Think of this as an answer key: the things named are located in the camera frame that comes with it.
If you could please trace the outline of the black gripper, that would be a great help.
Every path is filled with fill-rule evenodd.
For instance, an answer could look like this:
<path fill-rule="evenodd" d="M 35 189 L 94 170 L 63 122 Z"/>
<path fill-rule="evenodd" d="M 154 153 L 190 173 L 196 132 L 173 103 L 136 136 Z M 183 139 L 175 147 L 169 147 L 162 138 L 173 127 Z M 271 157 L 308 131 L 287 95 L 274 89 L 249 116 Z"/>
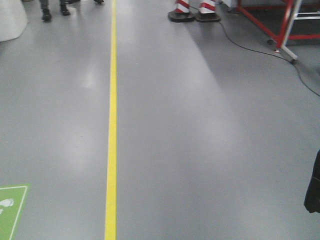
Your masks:
<path fill-rule="evenodd" d="M 320 212 L 320 151 L 317 152 L 304 206 L 309 213 Z"/>

